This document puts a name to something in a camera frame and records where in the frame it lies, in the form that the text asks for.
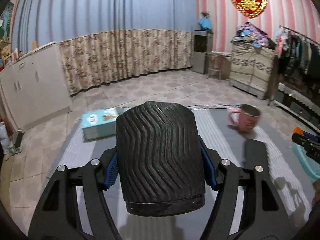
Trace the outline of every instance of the red heart decoration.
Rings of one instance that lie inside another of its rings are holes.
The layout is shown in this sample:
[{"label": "red heart decoration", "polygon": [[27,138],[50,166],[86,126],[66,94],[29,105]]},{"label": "red heart decoration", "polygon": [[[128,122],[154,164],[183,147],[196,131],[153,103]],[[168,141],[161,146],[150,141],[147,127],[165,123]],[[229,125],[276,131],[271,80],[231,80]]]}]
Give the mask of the red heart decoration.
[{"label": "red heart decoration", "polygon": [[254,18],[261,14],[268,0],[231,0],[233,5],[246,17]]}]

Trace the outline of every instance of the pink mug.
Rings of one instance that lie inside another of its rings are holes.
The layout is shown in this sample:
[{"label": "pink mug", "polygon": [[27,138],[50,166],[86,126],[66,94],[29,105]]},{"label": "pink mug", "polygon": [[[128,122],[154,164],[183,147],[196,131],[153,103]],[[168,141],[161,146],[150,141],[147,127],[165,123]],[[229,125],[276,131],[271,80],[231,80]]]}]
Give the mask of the pink mug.
[{"label": "pink mug", "polygon": [[[239,113],[239,118],[237,121],[235,121],[232,117],[232,114],[234,113]],[[230,121],[233,125],[237,126],[239,132],[251,132],[258,123],[260,116],[260,110],[255,106],[250,105],[241,105],[239,110],[232,110],[229,113]]]}]

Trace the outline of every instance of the blue box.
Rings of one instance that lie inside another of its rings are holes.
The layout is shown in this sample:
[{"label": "blue box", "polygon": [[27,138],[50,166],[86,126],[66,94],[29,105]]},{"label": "blue box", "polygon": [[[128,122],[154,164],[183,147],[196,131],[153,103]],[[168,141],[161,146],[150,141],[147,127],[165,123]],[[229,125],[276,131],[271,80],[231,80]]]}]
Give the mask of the blue box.
[{"label": "blue box", "polygon": [[116,108],[97,110],[82,115],[82,130],[87,140],[116,134]]}]

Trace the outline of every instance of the gray rug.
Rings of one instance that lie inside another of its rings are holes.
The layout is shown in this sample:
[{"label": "gray rug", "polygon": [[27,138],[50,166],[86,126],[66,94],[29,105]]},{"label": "gray rug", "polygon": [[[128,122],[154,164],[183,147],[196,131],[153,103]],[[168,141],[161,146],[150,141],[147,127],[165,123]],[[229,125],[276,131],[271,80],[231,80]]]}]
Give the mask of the gray rug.
[{"label": "gray rug", "polygon": [[[294,156],[290,145],[266,122],[260,121],[250,136],[240,135],[228,125],[228,113],[237,106],[193,106],[199,135],[208,148],[215,149],[222,158],[242,166],[244,141],[246,138],[266,143],[269,156],[270,175],[284,202],[288,216],[296,230],[301,228],[311,211],[314,196],[312,184]],[[49,172],[57,166],[75,168],[85,165],[93,158],[99,158],[104,150],[116,145],[115,136],[97,141],[84,142],[80,122],[75,125]],[[139,217],[126,211],[120,179],[105,192],[112,218],[123,240],[196,240],[199,239],[209,219],[217,193],[206,185],[205,206],[197,211],[161,218]],[[238,189],[236,211],[230,234],[238,231],[243,205],[244,191]],[[85,209],[82,187],[77,187],[77,198],[83,230],[92,234]]]}]

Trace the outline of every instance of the pink striped wallpaper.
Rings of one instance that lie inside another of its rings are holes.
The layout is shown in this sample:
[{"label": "pink striped wallpaper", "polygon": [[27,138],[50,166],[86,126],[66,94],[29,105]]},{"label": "pink striped wallpaper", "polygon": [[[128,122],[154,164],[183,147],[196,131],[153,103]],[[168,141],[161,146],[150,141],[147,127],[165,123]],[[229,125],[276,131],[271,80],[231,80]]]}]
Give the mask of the pink striped wallpaper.
[{"label": "pink striped wallpaper", "polygon": [[197,0],[197,15],[209,11],[213,24],[213,50],[231,51],[230,40],[236,26],[251,22],[274,40],[279,25],[294,29],[320,42],[320,19],[311,0],[268,0],[264,12],[249,19],[232,5],[231,0]]}]

